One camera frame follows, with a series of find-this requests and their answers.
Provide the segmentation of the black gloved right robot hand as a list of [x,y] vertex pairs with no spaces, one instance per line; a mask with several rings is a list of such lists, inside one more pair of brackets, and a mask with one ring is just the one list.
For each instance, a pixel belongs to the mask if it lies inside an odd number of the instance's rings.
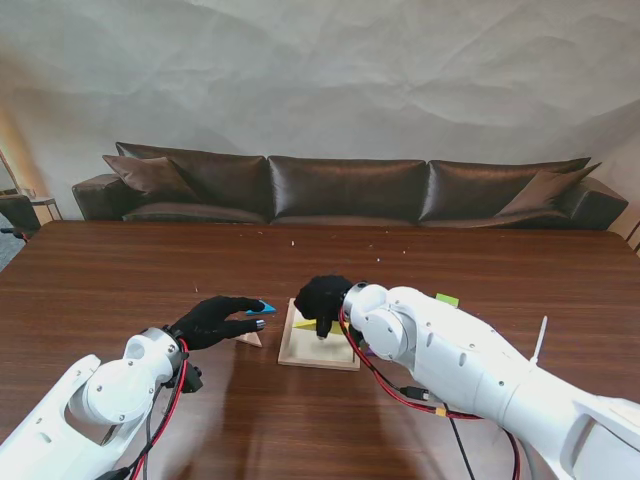
[[325,339],[329,335],[352,287],[353,283],[343,276],[324,275],[313,277],[300,289],[294,305],[306,320],[316,321],[318,338]]

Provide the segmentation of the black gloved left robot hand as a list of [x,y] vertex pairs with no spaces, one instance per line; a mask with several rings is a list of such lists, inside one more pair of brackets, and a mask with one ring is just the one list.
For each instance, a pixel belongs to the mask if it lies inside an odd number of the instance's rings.
[[204,350],[222,340],[258,332],[262,320],[229,320],[240,312],[262,312],[263,302],[246,297],[215,296],[198,303],[168,328],[176,339],[182,339],[190,351]]

